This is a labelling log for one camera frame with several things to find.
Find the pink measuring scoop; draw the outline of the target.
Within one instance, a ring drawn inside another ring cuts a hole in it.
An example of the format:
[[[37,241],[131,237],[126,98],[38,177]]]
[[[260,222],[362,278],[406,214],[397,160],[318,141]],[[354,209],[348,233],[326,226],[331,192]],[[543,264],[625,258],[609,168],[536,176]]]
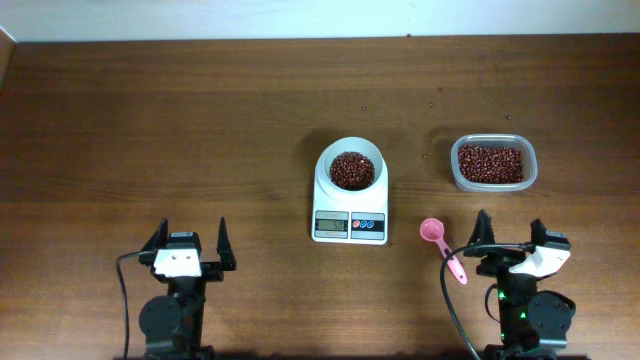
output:
[[[452,253],[452,249],[444,240],[444,234],[444,224],[436,218],[427,218],[420,225],[421,237],[425,241],[434,243],[438,246],[442,257],[446,260],[446,265],[452,275],[461,284],[466,285],[468,283],[468,278],[461,262],[457,259],[456,256],[452,256],[450,259],[448,259],[448,256]]]

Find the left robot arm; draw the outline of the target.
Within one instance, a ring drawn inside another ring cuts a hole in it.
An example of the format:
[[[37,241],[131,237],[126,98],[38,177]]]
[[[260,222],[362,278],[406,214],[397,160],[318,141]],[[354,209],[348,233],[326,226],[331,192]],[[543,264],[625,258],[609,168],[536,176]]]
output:
[[[146,359],[211,360],[211,346],[201,344],[206,285],[222,282],[237,262],[229,241],[226,221],[220,220],[216,242],[217,261],[201,259],[202,246],[195,232],[168,230],[162,220],[141,248],[139,262],[167,286],[165,295],[149,300],[139,314],[145,335]]]

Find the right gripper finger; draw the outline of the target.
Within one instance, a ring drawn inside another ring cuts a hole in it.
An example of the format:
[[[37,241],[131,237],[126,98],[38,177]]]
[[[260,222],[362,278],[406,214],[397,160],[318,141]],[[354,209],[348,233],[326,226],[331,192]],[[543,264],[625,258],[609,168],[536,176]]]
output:
[[[465,257],[482,258],[491,251],[490,245],[495,244],[491,217],[485,210],[480,210],[467,243],[468,249],[463,251],[463,255]]]
[[[547,229],[540,219],[531,222],[531,243],[535,246],[544,246],[548,242]]]

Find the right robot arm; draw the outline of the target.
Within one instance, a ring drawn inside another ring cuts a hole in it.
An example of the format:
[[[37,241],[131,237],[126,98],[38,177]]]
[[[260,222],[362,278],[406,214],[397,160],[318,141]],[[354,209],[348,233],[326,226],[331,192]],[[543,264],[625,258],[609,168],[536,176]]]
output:
[[[539,219],[530,228],[530,241],[515,247],[498,244],[491,218],[481,210],[463,252],[481,260],[478,275],[496,280],[492,288],[498,295],[501,343],[486,346],[483,359],[555,359],[567,347],[576,304],[558,292],[540,290],[538,283],[559,271],[571,245],[566,235],[548,230]]]

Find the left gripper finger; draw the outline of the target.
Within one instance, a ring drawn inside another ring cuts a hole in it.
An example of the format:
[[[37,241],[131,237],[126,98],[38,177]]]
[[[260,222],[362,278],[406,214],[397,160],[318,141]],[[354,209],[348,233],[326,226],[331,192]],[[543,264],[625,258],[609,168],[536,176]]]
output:
[[[237,261],[230,243],[226,220],[224,217],[220,219],[216,251],[219,255],[222,270],[235,271],[237,268]]]
[[[139,263],[142,265],[153,265],[157,252],[166,247],[168,237],[168,219],[163,218],[155,232],[141,248],[138,258]]]

